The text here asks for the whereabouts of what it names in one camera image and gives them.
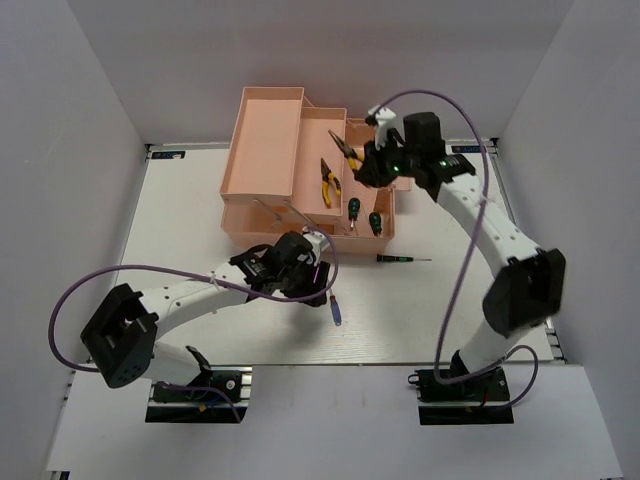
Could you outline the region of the blue handle screwdriver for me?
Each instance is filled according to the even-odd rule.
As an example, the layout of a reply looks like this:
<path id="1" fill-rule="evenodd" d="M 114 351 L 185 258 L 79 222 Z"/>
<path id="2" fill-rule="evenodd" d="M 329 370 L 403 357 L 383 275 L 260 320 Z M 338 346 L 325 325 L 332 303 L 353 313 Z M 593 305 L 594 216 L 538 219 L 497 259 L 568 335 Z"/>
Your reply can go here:
<path id="1" fill-rule="evenodd" d="M 341 310 L 336 296 L 332 292 L 329 292 L 329 304 L 333 322 L 336 326 L 340 326 L 342 324 Z"/>

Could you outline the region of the green stubby screwdriver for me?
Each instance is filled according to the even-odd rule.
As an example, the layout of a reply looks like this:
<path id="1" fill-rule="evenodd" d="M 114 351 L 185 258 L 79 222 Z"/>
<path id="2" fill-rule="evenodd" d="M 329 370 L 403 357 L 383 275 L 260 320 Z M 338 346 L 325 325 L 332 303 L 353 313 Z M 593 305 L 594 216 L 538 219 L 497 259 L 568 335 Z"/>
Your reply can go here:
<path id="1" fill-rule="evenodd" d="M 379 237 L 383 232 L 382 217 L 378 212 L 371 212 L 369 214 L 369 225 L 374 236 Z"/>
<path id="2" fill-rule="evenodd" d="M 361 208 L 361 202 L 357 197 L 352 197 L 349 199 L 347 204 L 347 213 L 348 213 L 348 221 L 349 221 L 349 230 L 351 232 L 357 231 L 357 220 L 358 220 L 360 208 Z"/>

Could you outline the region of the thin black green screwdriver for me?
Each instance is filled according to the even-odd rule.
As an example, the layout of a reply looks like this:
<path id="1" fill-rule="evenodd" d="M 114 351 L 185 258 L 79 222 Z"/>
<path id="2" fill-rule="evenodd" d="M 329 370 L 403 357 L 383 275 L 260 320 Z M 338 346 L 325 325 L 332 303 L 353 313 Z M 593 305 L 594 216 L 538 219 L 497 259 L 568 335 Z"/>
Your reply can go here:
<path id="1" fill-rule="evenodd" d="M 376 256 L 376 261 L 378 263 L 413 263 L 413 262 L 429 262 L 430 258 L 416 258 L 413 256 L 378 254 Z"/>

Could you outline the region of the yellow needle-nose pliers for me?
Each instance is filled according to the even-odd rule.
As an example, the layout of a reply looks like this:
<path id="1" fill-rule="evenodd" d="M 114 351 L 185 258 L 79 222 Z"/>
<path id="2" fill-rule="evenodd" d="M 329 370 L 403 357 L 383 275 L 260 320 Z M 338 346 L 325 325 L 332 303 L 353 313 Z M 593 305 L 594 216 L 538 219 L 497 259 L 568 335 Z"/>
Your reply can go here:
<path id="1" fill-rule="evenodd" d="M 333 189 L 338 198 L 342 196 L 342 187 L 339 179 L 332 172 L 329 165 L 324 159 L 320 160 L 321 180 L 322 180 L 322 199 L 327 208 L 332 207 L 332 198 L 330 190 Z"/>

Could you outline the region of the pink plastic toolbox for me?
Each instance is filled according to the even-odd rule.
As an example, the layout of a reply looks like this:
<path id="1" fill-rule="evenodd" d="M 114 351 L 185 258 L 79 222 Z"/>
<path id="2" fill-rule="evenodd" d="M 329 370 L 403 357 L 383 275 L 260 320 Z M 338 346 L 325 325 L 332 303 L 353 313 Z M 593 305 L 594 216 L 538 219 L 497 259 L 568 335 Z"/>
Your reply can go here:
<path id="1" fill-rule="evenodd" d="M 242 248 L 274 243 L 281 234 L 316 224 L 342 253 L 377 254 L 395 236 L 395 199 L 408 191 L 407 178 L 383 189 L 362 186 L 331 139 L 334 131 L 358 153 L 374 137 L 364 120 L 346 109 L 316 107 L 301 87 L 244 88 L 220 187 L 222 230 Z M 322 199 L 320 160 L 339 179 L 342 196 L 330 190 L 332 207 Z M 357 231 L 349 230 L 347 204 L 357 197 Z M 383 232 L 373 235 L 369 214 L 382 217 Z"/>

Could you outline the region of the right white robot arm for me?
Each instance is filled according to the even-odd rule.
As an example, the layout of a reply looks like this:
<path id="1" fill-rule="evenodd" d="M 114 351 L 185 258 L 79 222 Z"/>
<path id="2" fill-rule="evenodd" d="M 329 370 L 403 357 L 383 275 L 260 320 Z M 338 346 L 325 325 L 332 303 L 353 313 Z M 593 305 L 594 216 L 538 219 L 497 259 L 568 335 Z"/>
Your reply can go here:
<path id="1" fill-rule="evenodd" d="M 482 301 L 484 320 L 451 359 L 446 382 L 472 399 L 529 331 L 561 307 L 566 259 L 527 237 L 488 195 L 487 175 L 479 175 L 460 153 L 447 152 L 440 120 L 432 112 L 398 118 L 388 108 L 373 109 L 365 120 L 374 130 L 364 146 L 355 179 L 381 188 L 408 177 L 447 211 L 469 235 L 490 268 L 493 282 Z"/>

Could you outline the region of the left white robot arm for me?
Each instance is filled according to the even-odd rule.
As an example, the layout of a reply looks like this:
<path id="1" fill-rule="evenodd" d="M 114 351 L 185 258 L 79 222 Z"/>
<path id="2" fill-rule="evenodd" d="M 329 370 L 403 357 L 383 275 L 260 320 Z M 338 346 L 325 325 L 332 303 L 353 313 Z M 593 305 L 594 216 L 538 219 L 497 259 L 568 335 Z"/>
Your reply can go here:
<path id="1" fill-rule="evenodd" d="M 118 285 L 83 329 L 81 341 L 112 389 L 147 378 L 177 387 L 188 398 L 202 398 L 212 386 L 211 364 L 196 348 L 167 345 L 162 337 L 208 313 L 258 298 L 324 305 L 336 269 L 321 256 L 333 247 L 318 230 L 291 231 L 275 244 L 251 247 L 205 275 L 184 272 L 173 285 L 147 291 Z"/>

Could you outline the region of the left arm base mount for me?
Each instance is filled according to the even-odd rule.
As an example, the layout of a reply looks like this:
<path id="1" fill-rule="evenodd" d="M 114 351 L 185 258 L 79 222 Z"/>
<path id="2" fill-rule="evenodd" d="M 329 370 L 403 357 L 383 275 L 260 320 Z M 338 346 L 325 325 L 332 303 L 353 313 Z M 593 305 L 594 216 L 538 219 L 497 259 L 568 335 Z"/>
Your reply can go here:
<path id="1" fill-rule="evenodd" d="M 146 423 L 238 424 L 251 396 L 251 367 L 213 367 L 194 384 L 197 390 L 152 385 Z"/>

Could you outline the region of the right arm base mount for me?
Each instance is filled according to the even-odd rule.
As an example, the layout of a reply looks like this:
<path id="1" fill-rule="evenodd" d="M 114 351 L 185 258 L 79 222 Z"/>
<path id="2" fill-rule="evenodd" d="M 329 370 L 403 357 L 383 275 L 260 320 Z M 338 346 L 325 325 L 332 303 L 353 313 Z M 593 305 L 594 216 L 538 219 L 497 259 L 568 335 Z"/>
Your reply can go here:
<path id="1" fill-rule="evenodd" d="M 508 425 L 514 423 L 503 369 L 473 381 L 444 385 L 433 369 L 415 370 L 407 378 L 417 390 L 421 426 Z"/>

